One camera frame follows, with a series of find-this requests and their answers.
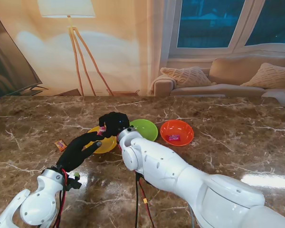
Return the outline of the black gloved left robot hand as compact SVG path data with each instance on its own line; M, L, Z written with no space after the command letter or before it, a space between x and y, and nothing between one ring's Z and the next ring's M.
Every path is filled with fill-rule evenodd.
M90 157L101 145L104 137L97 132L85 133L67 146L56 163L56 167L71 172Z

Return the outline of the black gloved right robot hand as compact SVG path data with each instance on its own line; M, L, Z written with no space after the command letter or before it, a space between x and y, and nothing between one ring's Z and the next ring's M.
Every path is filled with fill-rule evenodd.
M105 131L101 133L101 136L110 138L111 136L117 136L124 129L130 127L130 121L126 114L118 112L110 112L99 117L99 126L105 127Z

